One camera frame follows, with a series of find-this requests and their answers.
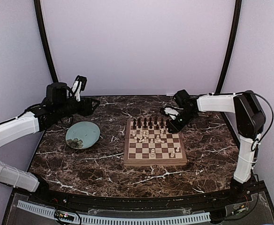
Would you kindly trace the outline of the wooden chess board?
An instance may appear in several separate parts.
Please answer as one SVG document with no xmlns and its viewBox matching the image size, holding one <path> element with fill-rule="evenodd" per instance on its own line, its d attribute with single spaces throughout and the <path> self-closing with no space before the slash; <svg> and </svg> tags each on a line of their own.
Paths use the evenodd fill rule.
<svg viewBox="0 0 274 225">
<path fill-rule="evenodd" d="M 137 120 L 129 119 L 126 125 L 126 137 L 124 147 L 125 166 L 178 166 L 186 165 L 187 157 L 184 149 L 183 135 L 169 133 L 166 122 L 158 119 L 158 125 L 154 120 L 147 118 L 146 127 L 138 126 Z M 150 158 L 151 149 L 155 149 L 155 158 Z M 175 157 L 171 158 L 170 153 L 175 151 Z"/>
</svg>

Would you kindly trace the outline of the white chess king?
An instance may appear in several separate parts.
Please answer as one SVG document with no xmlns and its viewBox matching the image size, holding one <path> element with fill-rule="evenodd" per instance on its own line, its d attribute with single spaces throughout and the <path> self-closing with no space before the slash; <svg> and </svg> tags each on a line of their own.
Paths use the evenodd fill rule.
<svg viewBox="0 0 274 225">
<path fill-rule="evenodd" d="M 155 149 L 151 149 L 150 158 L 155 158 L 155 155 L 156 155 Z"/>
</svg>

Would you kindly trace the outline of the teal ceramic flower plate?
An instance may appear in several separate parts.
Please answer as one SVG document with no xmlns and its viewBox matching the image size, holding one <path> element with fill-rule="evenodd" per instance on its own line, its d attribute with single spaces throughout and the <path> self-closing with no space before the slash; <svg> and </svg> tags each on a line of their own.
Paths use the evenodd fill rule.
<svg viewBox="0 0 274 225">
<path fill-rule="evenodd" d="M 72 125 L 65 136 L 66 144 L 74 149 L 87 149 L 99 139 L 99 127 L 89 121 L 82 121 Z"/>
</svg>

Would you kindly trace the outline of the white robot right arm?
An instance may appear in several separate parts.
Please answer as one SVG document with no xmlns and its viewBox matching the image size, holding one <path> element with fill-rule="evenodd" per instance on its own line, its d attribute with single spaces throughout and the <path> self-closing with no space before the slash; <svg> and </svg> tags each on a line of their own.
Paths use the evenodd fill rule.
<svg viewBox="0 0 274 225">
<path fill-rule="evenodd" d="M 166 106 L 160 112 L 169 116 L 167 130 L 178 133 L 187 126 L 199 112 L 233 113 L 240 136 L 240 148 L 233 179 L 241 184 L 247 182 L 257 162 L 259 144 L 266 122 L 266 115 L 251 90 L 231 94 L 190 96 L 186 90 L 178 91 L 174 97 L 177 108 Z"/>
</svg>

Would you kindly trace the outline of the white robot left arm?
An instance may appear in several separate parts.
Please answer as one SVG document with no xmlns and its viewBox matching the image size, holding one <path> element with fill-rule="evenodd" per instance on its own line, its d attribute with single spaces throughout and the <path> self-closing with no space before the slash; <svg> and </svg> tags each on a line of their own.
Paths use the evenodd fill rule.
<svg viewBox="0 0 274 225">
<path fill-rule="evenodd" d="M 45 131 L 63 118 L 74 114 L 92 115 L 99 104 L 99 100 L 90 97 L 82 97 L 79 101 L 69 97 L 62 103 L 53 103 L 45 98 L 42 103 L 27 108 L 21 116 L 0 123 L 0 148 L 24 136 Z M 50 204 L 53 201 L 52 192 L 43 187 L 47 182 L 40 176 L 1 161 L 0 183 L 34 192 L 34 196 L 42 204 Z"/>
</svg>

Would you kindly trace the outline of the black left frame post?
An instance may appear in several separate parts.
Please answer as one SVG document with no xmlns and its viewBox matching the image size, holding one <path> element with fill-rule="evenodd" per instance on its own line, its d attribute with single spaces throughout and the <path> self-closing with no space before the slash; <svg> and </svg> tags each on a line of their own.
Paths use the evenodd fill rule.
<svg viewBox="0 0 274 225">
<path fill-rule="evenodd" d="M 56 74 L 56 70 L 54 67 L 54 63 L 53 63 L 47 35 L 46 35 L 46 27 L 45 27 L 45 23 L 44 23 L 40 0 L 34 0 L 34 8 L 35 8 L 35 14 L 36 14 L 36 19 L 37 19 L 37 23 L 38 23 L 39 35 L 41 38 L 41 43 L 43 46 L 43 51 L 45 54 L 47 66 L 48 66 L 48 69 L 50 72 L 51 79 L 55 83 L 55 82 L 58 82 L 59 80 L 58 80 L 58 76 Z"/>
</svg>

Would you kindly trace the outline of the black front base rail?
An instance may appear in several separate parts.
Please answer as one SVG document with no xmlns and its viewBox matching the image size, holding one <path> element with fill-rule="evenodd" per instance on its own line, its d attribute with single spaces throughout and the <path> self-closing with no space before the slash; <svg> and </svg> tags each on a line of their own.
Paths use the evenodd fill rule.
<svg viewBox="0 0 274 225">
<path fill-rule="evenodd" d="M 158 198 L 114 198 L 68 194 L 64 192 L 52 191 L 48 193 L 53 197 L 52 200 L 45 201 L 37 198 L 22 190 L 13 190 L 13 195 L 19 194 L 25 200 L 57 206 L 59 209 L 72 209 L 79 212 L 87 212 L 91 209 L 99 210 L 174 210 L 186 209 L 192 210 L 219 210 L 231 204 L 225 197 L 229 190 L 221 190 L 205 194 L 183 195 L 175 197 L 158 197 Z"/>
</svg>

